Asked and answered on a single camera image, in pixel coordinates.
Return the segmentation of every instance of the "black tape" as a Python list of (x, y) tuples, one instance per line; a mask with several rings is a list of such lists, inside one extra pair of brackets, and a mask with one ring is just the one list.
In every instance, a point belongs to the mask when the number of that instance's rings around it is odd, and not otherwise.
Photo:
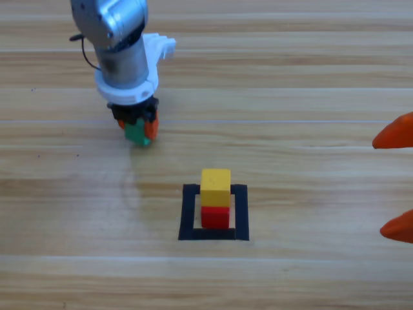
[(249, 241), (248, 188), (246, 185), (231, 185), (235, 196), (235, 228), (194, 229), (195, 198), (201, 190), (198, 184), (184, 184), (182, 191), (181, 226), (178, 240), (242, 240)]

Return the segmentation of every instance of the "table surface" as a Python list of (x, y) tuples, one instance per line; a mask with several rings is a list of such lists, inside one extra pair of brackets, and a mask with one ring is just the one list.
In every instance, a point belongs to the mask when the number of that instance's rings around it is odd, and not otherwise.
[[(0, 1), (0, 308), (411, 310), (413, 245), (379, 229), (413, 154), (371, 142), (413, 110), (413, 2), (148, 2), (177, 49), (140, 149), (70, 2)], [(178, 241), (203, 168), (248, 185), (249, 242)]]

